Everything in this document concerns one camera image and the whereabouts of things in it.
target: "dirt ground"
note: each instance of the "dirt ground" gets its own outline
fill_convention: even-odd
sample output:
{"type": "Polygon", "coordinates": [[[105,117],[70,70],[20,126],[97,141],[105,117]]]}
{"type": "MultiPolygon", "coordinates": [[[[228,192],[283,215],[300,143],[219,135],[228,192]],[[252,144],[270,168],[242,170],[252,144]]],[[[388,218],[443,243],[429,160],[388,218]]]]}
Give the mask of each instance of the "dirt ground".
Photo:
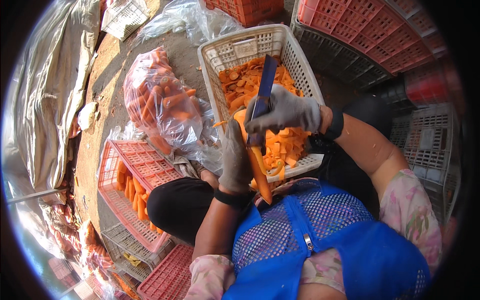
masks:
{"type": "MultiPolygon", "coordinates": [[[[168,2],[146,0],[150,18],[161,13],[168,2]]],[[[285,0],[285,10],[272,21],[289,25],[293,3],[294,0],[285,0]]],[[[83,220],[90,218],[98,232],[119,223],[98,193],[95,173],[110,129],[117,125],[123,128],[129,120],[124,108],[122,86],[125,75],[137,55],[163,45],[175,75],[182,76],[186,84],[197,90],[198,97],[208,101],[202,71],[195,69],[200,65],[197,47],[190,45],[184,32],[176,34],[170,32],[152,38],[131,50],[130,44],[135,35],[136,33],[133,33],[124,42],[109,34],[104,37],[97,51],[98,57],[90,74],[86,92],[86,104],[98,102],[99,119],[81,133],[75,173],[78,186],[75,186],[74,190],[79,214],[83,220]]],[[[322,75],[318,78],[327,105],[342,108],[355,97],[350,87],[322,75]]]]}

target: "white tarp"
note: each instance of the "white tarp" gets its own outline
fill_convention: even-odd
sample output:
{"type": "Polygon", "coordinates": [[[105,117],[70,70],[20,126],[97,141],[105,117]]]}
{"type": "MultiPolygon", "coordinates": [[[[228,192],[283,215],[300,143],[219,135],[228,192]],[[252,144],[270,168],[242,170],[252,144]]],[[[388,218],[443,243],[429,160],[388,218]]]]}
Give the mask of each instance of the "white tarp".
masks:
{"type": "MultiPolygon", "coordinates": [[[[55,0],[20,53],[2,125],[2,172],[13,197],[50,190],[63,180],[70,126],[83,104],[99,23],[99,0],[55,0]]],[[[62,198],[43,199],[64,203],[62,198]]],[[[63,257],[38,201],[16,206],[22,225],[40,245],[63,257]]]]}

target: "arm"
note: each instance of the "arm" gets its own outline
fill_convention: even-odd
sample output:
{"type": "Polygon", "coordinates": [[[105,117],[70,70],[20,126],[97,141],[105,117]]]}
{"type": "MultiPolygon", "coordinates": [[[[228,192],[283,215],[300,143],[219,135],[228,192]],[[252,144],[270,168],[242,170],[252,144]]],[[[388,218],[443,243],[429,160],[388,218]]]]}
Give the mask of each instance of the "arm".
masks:
{"type": "MultiPolygon", "coordinates": [[[[222,185],[218,189],[233,194],[222,185]]],[[[230,259],[239,216],[240,210],[213,198],[204,221],[198,229],[192,261],[207,254],[221,254],[230,259]]]]}
{"type": "MultiPolygon", "coordinates": [[[[325,133],[332,124],[332,110],[320,106],[319,132],[325,133]]],[[[396,173],[408,169],[400,149],[374,127],[347,114],[343,114],[342,134],[335,142],[355,161],[372,180],[380,200],[388,183],[396,173]]]]}
{"type": "MultiPolygon", "coordinates": [[[[245,118],[245,130],[274,133],[285,127],[302,127],[311,132],[325,131],[332,124],[332,110],[319,106],[315,99],[298,97],[280,85],[274,84],[270,95],[270,112],[250,120],[254,101],[250,101],[245,118]]],[[[345,152],[367,173],[379,199],[400,170],[408,168],[402,153],[374,127],[344,114],[342,134],[335,139],[345,152]]]]}
{"type": "MultiPolygon", "coordinates": [[[[218,189],[248,201],[249,183],[253,174],[237,121],[228,121],[224,140],[226,144],[222,149],[223,174],[218,179],[218,189]]],[[[220,254],[230,258],[240,212],[240,208],[213,198],[195,237],[192,260],[207,254],[220,254]]]]}

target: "gloved hand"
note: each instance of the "gloved hand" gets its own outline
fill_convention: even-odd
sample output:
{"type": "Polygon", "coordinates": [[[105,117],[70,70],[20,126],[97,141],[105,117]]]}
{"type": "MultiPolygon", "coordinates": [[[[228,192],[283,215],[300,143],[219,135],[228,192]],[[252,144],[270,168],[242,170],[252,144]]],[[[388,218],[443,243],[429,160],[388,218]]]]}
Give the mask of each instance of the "gloved hand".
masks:
{"type": "Polygon", "coordinates": [[[250,121],[254,103],[254,99],[250,101],[245,115],[244,126],[248,133],[270,129],[277,134],[285,127],[301,127],[315,133],[320,126],[320,106],[317,101],[310,97],[296,96],[279,84],[272,86],[270,112],[250,121]]]}
{"type": "Polygon", "coordinates": [[[253,172],[240,125],[233,118],[228,121],[225,141],[227,144],[222,145],[223,174],[218,182],[229,191],[246,193],[253,179],[253,172]]]}

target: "leg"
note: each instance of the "leg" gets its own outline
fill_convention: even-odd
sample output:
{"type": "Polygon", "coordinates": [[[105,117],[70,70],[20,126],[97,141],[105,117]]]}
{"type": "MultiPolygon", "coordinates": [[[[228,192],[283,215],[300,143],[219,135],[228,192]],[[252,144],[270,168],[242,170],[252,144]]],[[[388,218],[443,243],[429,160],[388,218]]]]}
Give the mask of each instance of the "leg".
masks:
{"type": "MultiPolygon", "coordinates": [[[[392,113],[379,97],[362,96],[345,106],[343,112],[373,126],[385,137],[390,137],[392,113]]],[[[378,219],[380,205],[372,181],[345,151],[337,149],[335,153],[325,155],[319,168],[319,179],[327,180],[357,197],[378,219]]]]}
{"type": "Polygon", "coordinates": [[[152,223],[169,234],[195,245],[195,236],[213,199],[208,182],[184,177],[153,189],[147,201],[152,223]]]}

